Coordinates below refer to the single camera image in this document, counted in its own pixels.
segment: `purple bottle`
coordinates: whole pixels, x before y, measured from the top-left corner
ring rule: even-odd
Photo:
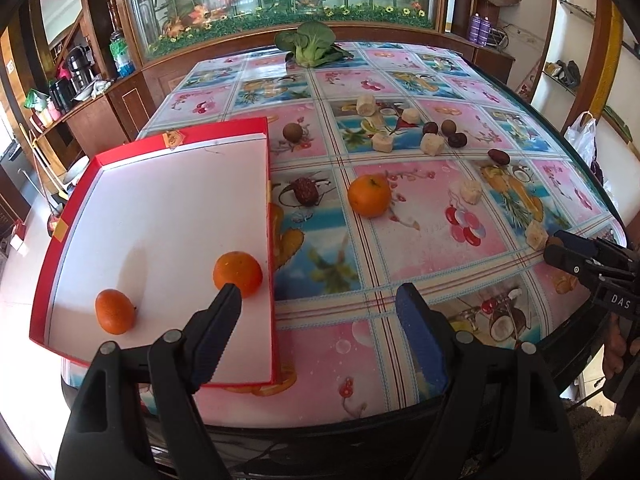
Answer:
[[[480,19],[480,15],[476,12],[476,15],[471,17],[471,22],[469,23],[469,34],[466,37],[471,43],[478,42],[481,22],[482,20]]]
[[[478,45],[486,46],[486,42],[489,40],[489,32],[491,32],[491,22],[488,17],[484,17],[484,20],[480,23],[480,32],[478,33]]]

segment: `patterned tablecloth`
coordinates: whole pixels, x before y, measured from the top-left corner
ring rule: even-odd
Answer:
[[[510,94],[458,54],[428,46],[345,43],[354,59],[306,70],[265,49],[198,63],[149,121],[142,136],[188,124],[266,116],[273,201],[282,210],[275,299],[281,384],[239,391],[202,388],[205,423],[293,427],[389,412],[430,396],[394,312],[394,291],[411,281],[457,330],[512,348],[538,342],[588,297],[548,267],[525,242],[532,219],[624,245],[620,225],[554,134]],[[360,117],[356,98],[376,95],[380,116]],[[423,155],[422,124],[452,119],[468,145]],[[282,136],[297,123],[302,140]],[[393,152],[372,150],[378,130]],[[487,150],[511,155],[498,168]],[[354,215],[349,183],[383,173],[392,188],[388,213]],[[318,204],[302,207],[290,183],[315,181]],[[477,205],[460,199],[460,181],[482,183]],[[66,362],[67,383],[85,370]],[[143,400],[154,412],[152,393]]]

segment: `tangerine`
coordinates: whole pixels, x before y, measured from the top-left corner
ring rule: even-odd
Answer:
[[[382,174],[359,176],[347,190],[351,208],[360,216],[373,218],[385,213],[391,204],[391,188]]]
[[[105,332],[120,335],[136,322],[136,307],[119,290],[107,288],[95,298],[95,317]]]
[[[242,251],[231,251],[218,258],[213,267],[213,283],[218,289],[233,283],[242,298],[252,295],[262,283],[262,269],[256,259]]]

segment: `cable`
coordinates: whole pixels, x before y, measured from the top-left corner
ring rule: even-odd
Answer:
[[[578,402],[576,402],[575,404],[572,404],[571,406],[569,406],[566,409],[566,412],[569,413],[572,409],[577,408],[578,406],[583,405],[585,402],[587,402],[587,400],[595,397],[597,394],[599,394],[602,390],[604,389],[604,386],[602,388],[598,388],[596,391],[594,391],[592,394],[587,395],[583,400],[579,400]]]

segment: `gold sticker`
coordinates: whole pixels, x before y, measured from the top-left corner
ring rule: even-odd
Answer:
[[[62,240],[65,239],[65,235],[67,231],[69,231],[69,226],[66,224],[64,220],[60,219],[56,224],[56,228],[53,229],[53,237],[57,241],[61,242]]]
[[[162,134],[162,138],[164,139],[164,145],[170,150],[174,150],[182,144],[184,135],[177,130],[172,130],[170,132],[165,132],[164,134]]]

